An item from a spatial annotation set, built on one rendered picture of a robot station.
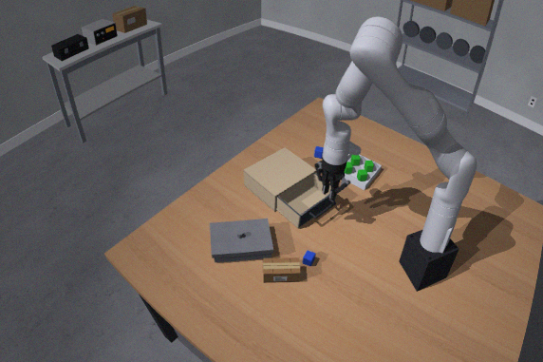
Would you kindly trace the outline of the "brown cardboard box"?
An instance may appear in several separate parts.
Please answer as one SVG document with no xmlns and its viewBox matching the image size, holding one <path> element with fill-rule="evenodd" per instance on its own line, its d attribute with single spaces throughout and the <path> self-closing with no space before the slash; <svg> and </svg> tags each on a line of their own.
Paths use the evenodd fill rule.
<svg viewBox="0 0 543 362">
<path fill-rule="evenodd" d="M 265 283 L 299 282 L 301 274 L 299 257 L 264 258 L 263 272 Z"/>
</svg>

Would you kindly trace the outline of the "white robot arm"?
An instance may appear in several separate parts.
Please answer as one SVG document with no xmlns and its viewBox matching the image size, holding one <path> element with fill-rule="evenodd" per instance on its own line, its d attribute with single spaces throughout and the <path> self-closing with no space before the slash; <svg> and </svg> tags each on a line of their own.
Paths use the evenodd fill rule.
<svg viewBox="0 0 543 362">
<path fill-rule="evenodd" d="M 361 25 L 350 49 L 352 62 L 336 94 L 327 95 L 323 101 L 327 125 L 323 159 L 341 165 L 348 154 L 361 154 L 361 147 L 350 142 L 350 126 L 340 121 L 360 117 L 362 101 L 373 83 L 425 143 L 449 180 L 435 188 L 420 239 L 425 250 L 443 253 L 475 176 L 477 160 L 448 129 L 445 131 L 447 118 L 435 95 L 424 87 L 410 85 L 399 72 L 396 62 L 402 44 L 400 28 L 387 18 L 372 17 Z"/>
</svg>

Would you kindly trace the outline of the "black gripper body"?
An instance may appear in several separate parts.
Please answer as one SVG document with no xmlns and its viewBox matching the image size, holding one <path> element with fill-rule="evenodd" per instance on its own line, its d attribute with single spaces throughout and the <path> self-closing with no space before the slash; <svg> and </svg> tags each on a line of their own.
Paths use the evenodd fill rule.
<svg viewBox="0 0 543 362">
<path fill-rule="evenodd" d="M 329 163 L 325 162 L 325 160 L 322 157 L 322 165 L 321 166 L 325 167 L 325 169 L 322 167 L 323 171 L 324 170 L 330 171 L 330 172 L 328 172 L 327 179 L 330 180 L 330 175 L 334 174 L 334 176 L 335 176 L 334 182 L 340 181 L 343 178 L 342 175 L 345 176 L 346 162 L 344 164 L 341 164 L 341 165 L 333 165 L 333 164 L 329 164 Z"/>
</svg>

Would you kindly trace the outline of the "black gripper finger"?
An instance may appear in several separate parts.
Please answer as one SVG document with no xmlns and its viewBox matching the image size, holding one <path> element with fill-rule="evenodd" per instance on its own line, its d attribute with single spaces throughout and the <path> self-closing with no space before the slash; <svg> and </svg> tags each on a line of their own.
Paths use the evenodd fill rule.
<svg viewBox="0 0 543 362">
<path fill-rule="evenodd" d="M 324 170 L 324 175 L 323 175 L 323 170 L 322 170 L 322 167 L 321 167 L 321 161 L 319 161 L 318 163 L 316 163 L 315 165 L 315 169 L 316 169 L 316 173 L 317 173 L 317 177 L 318 177 L 318 180 L 322 182 L 323 184 L 323 194 L 325 195 L 328 190 L 329 190 L 329 185 L 330 185 L 330 180 L 327 179 L 327 176 L 328 176 L 328 171 Z M 321 176 L 321 173 L 322 173 L 322 176 Z"/>
<path fill-rule="evenodd" d="M 350 184 L 350 181 L 347 181 L 346 178 L 344 177 L 344 175 L 342 175 L 342 177 L 343 178 L 341 179 L 341 181 L 342 181 L 341 186 L 339 187 L 339 182 L 340 181 L 334 182 L 334 178 L 335 178 L 334 174 L 330 175 L 330 185 L 331 185 L 330 192 L 329 192 L 329 198 L 330 199 L 333 199 L 334 197 L 336 197 L 336 193 L 338 194 L 340 191 L 345 189 Z"/>
</svg>

